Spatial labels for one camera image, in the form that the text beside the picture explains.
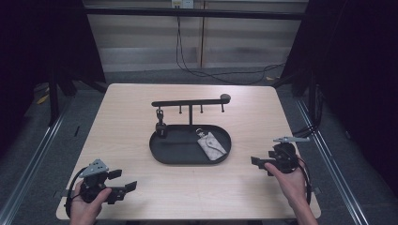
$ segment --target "handheld controller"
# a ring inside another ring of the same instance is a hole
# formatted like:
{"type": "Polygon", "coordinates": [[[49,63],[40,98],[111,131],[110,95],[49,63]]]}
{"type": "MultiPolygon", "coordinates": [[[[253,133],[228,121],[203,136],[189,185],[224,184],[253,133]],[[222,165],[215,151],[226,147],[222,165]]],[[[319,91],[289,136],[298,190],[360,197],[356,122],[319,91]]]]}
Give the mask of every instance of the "handheld controller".
{"type": "Polygon", "coordinates": [[[265,163],[269,162],[274,165],[280,172],[282,173],[292,173],[297,168],[300,168],[305,179],[306,183],[306,194],[307,194],[307,203],[310,204],[311,202],[311,192],[312,192],[312,185],[311,185],[311,177],[309,174],[309,170],[305,162],[298,157],[296,154],[296,148],[291,142],[309,142],[310,139],[302,139],[302,138],[295,138],[295,137],[282,137],[279,139],[273,140],[274,142],[279,142],[278,144],[273,146],[274,151],[268,151],[268,155],[272,159],[261,159],[258,157],[252,157],[252,165],[258,167],[258,169],[263,169],[267,171],[265,167],[265,163]]]}
{"type": "MultiPolygon", "coordinates": [[[[70,217],[71,202],[74,197],[71,197],[72,188],[74,183],[79,176],[83,178],[84,181],[81,184],[80,193],[75,193],[76,196],[81,196],[83,201],[86,203],[93,202],[102,190],[104,190],[106,185],[104,184],[106,179],[112,180],[120,177],[122,170],[115,170],[108,172],[109,168],[103,163],[99,158],[86,168],[82,168],[70,183],[67,202],[64,205],[66,207],[67,215],[70,217]]],[[[134,191],[137,187],[137,181],[126,184],[124,187],[109,187],[112,189],[111,194],[109,194],[106,199],[106,203],[115,204],[116,201],[123,201],[127,193],[134,191]]]]}

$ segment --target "black oval tray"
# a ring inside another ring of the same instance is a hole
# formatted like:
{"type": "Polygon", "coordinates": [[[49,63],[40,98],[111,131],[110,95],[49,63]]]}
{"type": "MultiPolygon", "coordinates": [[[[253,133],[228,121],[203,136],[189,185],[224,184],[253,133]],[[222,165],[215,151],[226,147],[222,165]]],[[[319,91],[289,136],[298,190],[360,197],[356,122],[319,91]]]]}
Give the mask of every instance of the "black oval tray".
{"type": "Polygon", "coordinates": [[[206,165],[224,161],[231,151],[231,137],[223,128],[213,125],[169,125],[167,138],[161,139],[156,132],[149,140],[153,157],[164,164],[206,165]],[[211,132],[222,145],[227,154],[216,160],[208,159],[197,142],[196,129],[211,132]]]}

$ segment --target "vertical rod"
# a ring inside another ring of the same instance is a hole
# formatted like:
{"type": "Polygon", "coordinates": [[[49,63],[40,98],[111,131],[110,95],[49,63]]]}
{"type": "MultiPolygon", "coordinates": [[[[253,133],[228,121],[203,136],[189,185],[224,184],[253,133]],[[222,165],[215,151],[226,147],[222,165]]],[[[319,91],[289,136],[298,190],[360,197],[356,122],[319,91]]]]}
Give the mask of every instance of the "vertical rod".
{"type": "Polygon", "coordinates": [[[192,125],[192,119],[193,119],[193,116],[192,116],[192,105],[190,105],[190,125],[192,125]]]}

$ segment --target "horizontal bar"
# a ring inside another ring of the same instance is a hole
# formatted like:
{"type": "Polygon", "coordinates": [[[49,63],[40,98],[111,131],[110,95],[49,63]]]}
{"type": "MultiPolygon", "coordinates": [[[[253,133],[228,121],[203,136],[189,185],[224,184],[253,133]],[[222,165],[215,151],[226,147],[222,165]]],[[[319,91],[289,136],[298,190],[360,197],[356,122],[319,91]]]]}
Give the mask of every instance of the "horizontal bar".
{"type": "Polygon", "coordinates": [[[157,7],[39,7],[47,12],[71,11],[93,15],[136,15],[136,16],[174,16],[174,17],[211,17],[243,18],[301,21],[325,16],[307,15],[300,12],[237,11],[195,8],[157,8],[157,7]]]}
{"type": "Polygon", "coordinates": [[[228,104],[231,97],[227,94],[222,94],[220,99],[201,99],[201,100],[174,100],[174,101],[154,101],[152,102],[153,107],[164,107],[164,106],[185,106],[185,105],[220,105],[228,104]]]}

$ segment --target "human hand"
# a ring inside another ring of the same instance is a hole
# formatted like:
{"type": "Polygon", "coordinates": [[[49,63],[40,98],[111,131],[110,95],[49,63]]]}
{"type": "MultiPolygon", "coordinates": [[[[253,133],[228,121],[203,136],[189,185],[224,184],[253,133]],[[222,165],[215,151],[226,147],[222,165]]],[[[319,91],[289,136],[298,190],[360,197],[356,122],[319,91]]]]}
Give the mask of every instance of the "human hand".
{"type": "MultiPolygon", "coordinates": [[[[304,167],[301,160],[298,163],[301,167],[304,167]]],[[[301,169],[295,169],[291,173],[282,173],[271,163],[267,162],[264,166],[278,180],[283,195],[295,212],[298,224],[317,225],[314,214],[307,204],[305,178],[301,169]]]]}
{"type": "MultiPolygon", "coordinates": [[[[75,193],[80,193],[80,186],[83,181],[75,186],[75,193]]],[[[79,195],[71,202],[70,208],[70,225],[92,225],[95,223],[97,216],[102,209],[102,203],[106,201],[112,189],[106,188],[102,190],[92,203],[86,203],[79,195]]]]}
{"type": "Polygon", "coordinates": [[[291,173],[282,173],[271,163],[266,163],[265,167],[278,180],[283,195],[289,201],[290,206],[293,207],[295,202],[306,202],[304,174],[299,168],[291,173]]]}

